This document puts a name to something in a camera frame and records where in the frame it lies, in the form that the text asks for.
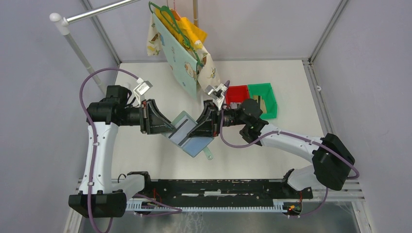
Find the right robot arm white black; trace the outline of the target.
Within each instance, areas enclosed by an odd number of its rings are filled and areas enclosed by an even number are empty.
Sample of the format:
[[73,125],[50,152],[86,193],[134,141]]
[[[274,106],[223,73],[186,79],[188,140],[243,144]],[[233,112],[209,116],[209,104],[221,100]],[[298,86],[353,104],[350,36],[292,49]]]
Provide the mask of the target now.
[[221,110],[207,100],[195,127],[187,136],[217,137],[222,136],[224,127],[242,125],[240,135],[246,141],[245,145],[236,146],[225,139],[222,141],[238,149],[252,145],[277,148],[307,160],[309,166],[291,169],[284,176],[280,190],[287,198],[293,198],[303,189],[317,185],[340,191],[346,180],[360,176],[354,166],[355,158],[337,135],[327,133],[323,137],[316,137],[293,133],[261,119],[261,115],[262,110],[254,99],[244,100],[235,109]]

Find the blue white printed card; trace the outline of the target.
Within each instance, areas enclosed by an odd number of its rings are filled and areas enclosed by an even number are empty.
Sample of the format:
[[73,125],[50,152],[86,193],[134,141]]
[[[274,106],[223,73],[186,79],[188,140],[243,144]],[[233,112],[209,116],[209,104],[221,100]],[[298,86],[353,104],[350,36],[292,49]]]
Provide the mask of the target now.
[[196,126],[196,121],[183,116],[176,124],[176,130],[166,134],[166,137],[175,145],[182,147],[188,140],[187,134]]

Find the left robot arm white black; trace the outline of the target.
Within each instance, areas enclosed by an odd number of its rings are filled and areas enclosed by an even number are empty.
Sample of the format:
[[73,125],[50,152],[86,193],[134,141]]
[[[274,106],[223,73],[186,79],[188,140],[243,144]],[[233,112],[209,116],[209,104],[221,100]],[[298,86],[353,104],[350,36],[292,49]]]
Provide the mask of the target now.
[[154,99],[133,107],[128,102],[131,94],[126,87],[110,85],[106,97],[86,109],[89,114],[86,167],[78,194],[70,195],[68,200],[69,207],[86,218],[122,217],[130,198],[135,194],[146,198],[153,191],[147,172],[129,172],[120,183],[112,183],[113,151],[119,127],[139,126],[145,134],[175,130]]

